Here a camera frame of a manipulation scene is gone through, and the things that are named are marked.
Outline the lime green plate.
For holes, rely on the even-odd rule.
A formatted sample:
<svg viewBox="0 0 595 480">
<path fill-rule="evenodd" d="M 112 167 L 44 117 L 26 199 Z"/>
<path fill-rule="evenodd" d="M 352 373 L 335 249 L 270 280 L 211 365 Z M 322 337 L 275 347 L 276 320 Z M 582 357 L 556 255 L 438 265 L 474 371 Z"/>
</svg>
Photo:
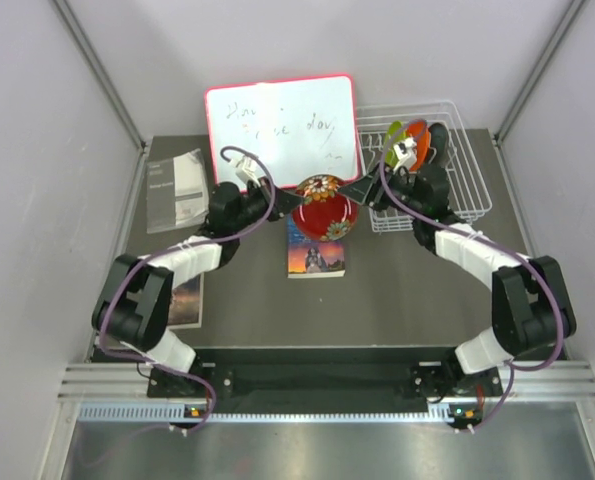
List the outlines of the lime green plate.
<svg viewBox="0 0 595 480">
<path fill-rule="evenodd" d="M 406 130 L 403 130 L 402 132 L 397 134 L 397 132 L 402 126 L 403 123 L 401 121 L 394 121 L 390 124 L 384 135 L 383 145 L 386 145 L 387 143 L 390 143 L 391 145 L 391 148 L 386 153 L 385 158 L 385 163 L 390 167 L 395 167 L 398 163 L 398 157 L 395 153 L 395 146 L 404 142 L 405 139 L 408 137 L 408 133 Z"/>
</svg>

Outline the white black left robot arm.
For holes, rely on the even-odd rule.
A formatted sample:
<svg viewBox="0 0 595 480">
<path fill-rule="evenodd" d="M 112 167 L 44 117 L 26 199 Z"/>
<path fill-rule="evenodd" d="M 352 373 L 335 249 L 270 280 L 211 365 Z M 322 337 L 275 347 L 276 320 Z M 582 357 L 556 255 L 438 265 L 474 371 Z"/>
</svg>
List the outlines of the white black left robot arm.
<svg viewBox="0 0 595 480">
<path fill-rule="evenodd" d="M 123 254 L 113 261 L 92 313 L 93 329 L 171 371 L 169 384 L 180 395 L 197 394 L 204 382 L 202 370 L 193 366 L 197 354 L 168 326 L 174 290 L 225 266 L 246 232 L 284 218 L 302 202 L 267 178 L 250 181 L 244 193 L 231 182 L 218 184 L 196 235 L 159 253 Z"/>
</svg>

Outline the dark teal plate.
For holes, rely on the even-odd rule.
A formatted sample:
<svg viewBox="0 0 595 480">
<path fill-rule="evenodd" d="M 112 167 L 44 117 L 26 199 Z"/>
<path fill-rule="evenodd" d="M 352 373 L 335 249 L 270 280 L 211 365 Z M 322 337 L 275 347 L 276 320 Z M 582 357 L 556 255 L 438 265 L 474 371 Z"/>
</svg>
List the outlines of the dark teal plate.
<svg viewBox="0 0 595 480">
<path fill-rule="evenodd" d="M 436 122 L 428 127 L 430 133 L 430 144 L 426 154 L 425 162 L 446 167 L 449 162 L 449 140 L 450 134 L 444 124 Z"/>
</svg>

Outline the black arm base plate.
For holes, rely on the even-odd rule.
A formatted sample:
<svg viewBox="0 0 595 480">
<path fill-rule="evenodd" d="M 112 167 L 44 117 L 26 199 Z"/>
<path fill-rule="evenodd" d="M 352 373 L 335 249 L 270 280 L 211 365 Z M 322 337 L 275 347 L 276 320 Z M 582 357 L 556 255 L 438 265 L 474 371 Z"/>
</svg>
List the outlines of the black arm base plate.
<svg viewBox="0 0 595 480">
<path fill-rule="evenodd" d="M 202 348 L 189 373 L 222 400 L 280 390 L 390 389 L 406 399 L 501 394 L 496 367 L 465 374 L 452 347 Z"/>
</svg>

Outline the orange plate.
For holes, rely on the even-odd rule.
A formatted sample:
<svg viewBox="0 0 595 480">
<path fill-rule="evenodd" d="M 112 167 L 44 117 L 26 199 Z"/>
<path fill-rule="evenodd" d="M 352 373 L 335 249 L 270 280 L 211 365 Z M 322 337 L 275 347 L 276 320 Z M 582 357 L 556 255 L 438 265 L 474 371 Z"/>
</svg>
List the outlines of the orange plate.
<svg viewBox="0 0 595 480">
<path fill-rule="evenodd" d="M 410 172 L 415 172 L 424 163 L 430 148 L 431 134 L 427 121 L 421 118 L 412 120 L 406 129 L 406 138 L 415 141 L 415 160 L 406 165 Z"/>
</svg>

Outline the red floral plate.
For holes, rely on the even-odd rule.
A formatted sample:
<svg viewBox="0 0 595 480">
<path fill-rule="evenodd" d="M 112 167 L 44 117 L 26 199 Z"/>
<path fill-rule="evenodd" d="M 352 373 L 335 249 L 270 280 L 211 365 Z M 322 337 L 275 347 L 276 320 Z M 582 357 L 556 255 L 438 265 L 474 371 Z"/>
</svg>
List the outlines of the red floral plate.
<svg viewBox="0 0 595 480">
<path fill-rule="evenodd" d="M 292 211 L 292 220 L 308 238 L 334 242 L 347 235 L 358 219 L 358 205 L 340 193 L 346 181 L 327 174 L 302 181 L 295 193 L 302 204 Z"/>
</svg>

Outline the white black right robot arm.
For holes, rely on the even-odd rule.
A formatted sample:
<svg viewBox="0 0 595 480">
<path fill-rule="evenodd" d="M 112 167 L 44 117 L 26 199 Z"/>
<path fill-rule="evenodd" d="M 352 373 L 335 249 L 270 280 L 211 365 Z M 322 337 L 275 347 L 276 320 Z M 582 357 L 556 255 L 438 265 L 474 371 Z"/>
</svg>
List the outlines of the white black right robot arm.
<svg viewBox="0 0 595 480">
<path fill-rule="evenodd" d="M 340 187 L 349 200 L 381 211 L 388 207 L 413 218 L 417 242 L 454 263 L 491 292 L 491 325 L 453 349 L 442 362 L 444 384 L 464 396 L 480 373 L 536 350 L 553 349 L 553 363 L 576 320 L 559 263 L 511 251 L 475 230 L 450 208 L 450 182 L 444 168 L 425 165 L 416 174 L 376 166 Z"/>
</svg>

